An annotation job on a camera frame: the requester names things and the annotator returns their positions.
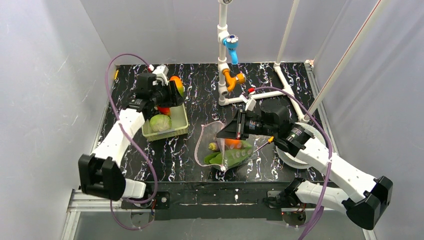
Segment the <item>red pepper toy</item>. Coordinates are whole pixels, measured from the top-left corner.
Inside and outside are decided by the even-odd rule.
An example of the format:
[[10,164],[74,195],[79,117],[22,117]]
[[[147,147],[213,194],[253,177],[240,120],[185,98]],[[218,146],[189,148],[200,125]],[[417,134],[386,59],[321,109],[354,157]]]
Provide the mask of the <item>red pepper toy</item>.
[[171,109],[169,107],[157,106],[156,108],[162,115],[171,116]]

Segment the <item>orange green mango toy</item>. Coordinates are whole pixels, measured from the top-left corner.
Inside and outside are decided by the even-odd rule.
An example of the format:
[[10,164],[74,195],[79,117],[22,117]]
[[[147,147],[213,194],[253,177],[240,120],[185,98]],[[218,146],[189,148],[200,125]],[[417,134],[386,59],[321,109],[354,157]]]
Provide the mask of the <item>orange green mango toy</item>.
[[172,76],[169,81],[175,83],[179,94],[183,97],[185,90],[182,80],[178,76]]

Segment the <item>green plastic basket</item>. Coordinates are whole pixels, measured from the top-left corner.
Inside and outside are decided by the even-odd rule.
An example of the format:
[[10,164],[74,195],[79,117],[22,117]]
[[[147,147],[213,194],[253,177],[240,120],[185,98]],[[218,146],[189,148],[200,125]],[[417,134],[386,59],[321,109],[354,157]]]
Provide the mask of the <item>green plastic basket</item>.
[[170,116],[157,114],[142,126],[142,135],[149,142],[188,133],[189,122],[185,105],[171,107],[169,110]]

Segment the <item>orange toy fruit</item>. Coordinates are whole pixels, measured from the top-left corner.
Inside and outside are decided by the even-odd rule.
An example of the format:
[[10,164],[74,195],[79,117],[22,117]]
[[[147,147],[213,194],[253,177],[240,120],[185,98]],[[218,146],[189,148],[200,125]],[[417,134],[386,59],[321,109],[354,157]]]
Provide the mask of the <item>orange toy fruit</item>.
[[225,138],[224,144],[227,149],[241,149],[243,146],[243,143],[239,139],[231,139],[231,138]]

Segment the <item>clear zip top bag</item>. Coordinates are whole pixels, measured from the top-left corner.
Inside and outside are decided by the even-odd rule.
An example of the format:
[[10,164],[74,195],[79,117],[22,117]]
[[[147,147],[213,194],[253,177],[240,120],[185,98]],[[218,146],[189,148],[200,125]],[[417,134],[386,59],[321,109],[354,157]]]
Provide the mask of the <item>clear zip top bag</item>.
[[224,129],[221,121],[201,126],[200,137],[194,148],[194,159],[201,167],[214,167],[221,172],[238,167],[255,156],[259,145],[255,136],[246,140],[218,138],[217,133]]

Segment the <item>purple eggplant toy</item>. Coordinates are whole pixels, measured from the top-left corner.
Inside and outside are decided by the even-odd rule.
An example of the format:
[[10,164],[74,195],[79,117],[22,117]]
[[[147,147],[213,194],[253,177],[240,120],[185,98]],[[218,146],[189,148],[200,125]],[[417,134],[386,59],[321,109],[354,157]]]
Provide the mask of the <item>purple eggplant toy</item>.
[[218,145],[217,142],[211,142],[208,144],[208,149],[213,151],[213,152],[219,152],[220,151],[220,147]]

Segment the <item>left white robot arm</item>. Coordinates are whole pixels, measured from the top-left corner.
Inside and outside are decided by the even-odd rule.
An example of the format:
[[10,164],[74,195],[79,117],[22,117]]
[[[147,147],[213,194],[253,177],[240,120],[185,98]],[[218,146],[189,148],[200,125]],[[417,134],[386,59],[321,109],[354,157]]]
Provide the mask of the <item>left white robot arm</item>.
[[130,199],[146,203],[146,183],[125,178],[121,161],[129,145],[138,147],[133,137],[145,122],[160,116],[160,108],[181,106],[183,93],[183,82],[177,76],[165,80],[160,73],[138,75],[134,92],[122,104],[112,129],[92,153],[82,154],[78,160],[81,191],[112,201]]

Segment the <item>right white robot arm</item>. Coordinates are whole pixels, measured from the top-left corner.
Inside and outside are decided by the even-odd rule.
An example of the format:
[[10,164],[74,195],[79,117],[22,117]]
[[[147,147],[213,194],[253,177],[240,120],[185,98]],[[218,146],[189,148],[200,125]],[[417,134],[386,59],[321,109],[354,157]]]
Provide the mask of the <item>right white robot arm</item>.
[[250,135],[271,137],[285,155],[285,163],[299,159],[325,171],[325,176],[337,185],[325,187],[297,177],[279,199],[292,205],[307,203],[337,210],[357,226],[373,230],[390,204],[393,182],[386,176],[376,178],[357,169],[322,143],[314,130],[308,124],[293,122],[288,109],[278,100],[267,99],[260,114],[238,110],[216,137],[238,141],[245,141]]

